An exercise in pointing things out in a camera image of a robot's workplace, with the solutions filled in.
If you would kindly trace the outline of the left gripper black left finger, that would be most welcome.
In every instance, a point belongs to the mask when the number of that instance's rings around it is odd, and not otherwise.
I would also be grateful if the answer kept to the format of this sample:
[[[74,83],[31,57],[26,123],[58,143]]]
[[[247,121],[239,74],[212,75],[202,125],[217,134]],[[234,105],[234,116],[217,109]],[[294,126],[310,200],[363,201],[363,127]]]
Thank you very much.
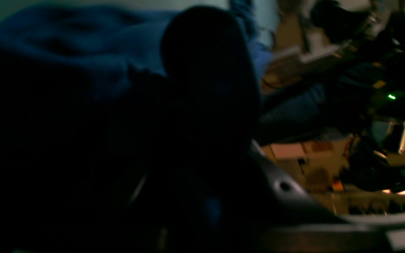
[[[161,77],[0,41],[0,253],[147,250],[161,218],[135,191]]]

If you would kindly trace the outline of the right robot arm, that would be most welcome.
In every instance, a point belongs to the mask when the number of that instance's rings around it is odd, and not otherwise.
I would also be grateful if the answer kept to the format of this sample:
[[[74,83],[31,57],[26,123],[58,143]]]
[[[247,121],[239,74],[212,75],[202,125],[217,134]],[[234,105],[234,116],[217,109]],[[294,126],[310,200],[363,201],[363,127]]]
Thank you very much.
[[[310,22],[336,50],[300,79],[265,98],[254,134],[260,145],[349,138],[342,182],[358,189],[405,192],[405,0],[396,10],[350,11],[318,0]]]

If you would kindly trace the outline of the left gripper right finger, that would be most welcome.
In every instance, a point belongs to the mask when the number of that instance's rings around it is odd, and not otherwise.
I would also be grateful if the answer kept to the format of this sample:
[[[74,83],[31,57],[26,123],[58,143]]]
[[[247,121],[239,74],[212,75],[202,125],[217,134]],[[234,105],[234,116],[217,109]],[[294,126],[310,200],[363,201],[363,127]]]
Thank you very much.
[[[392,252],[384,232],[329,213],[252,149],[262,101],[246,19],[212,6],[150,14],[167,23],[161,58],[189,112],[168,119],[194,130],[178,145],[191,154],[162,166],[176,215],[164,252]]]

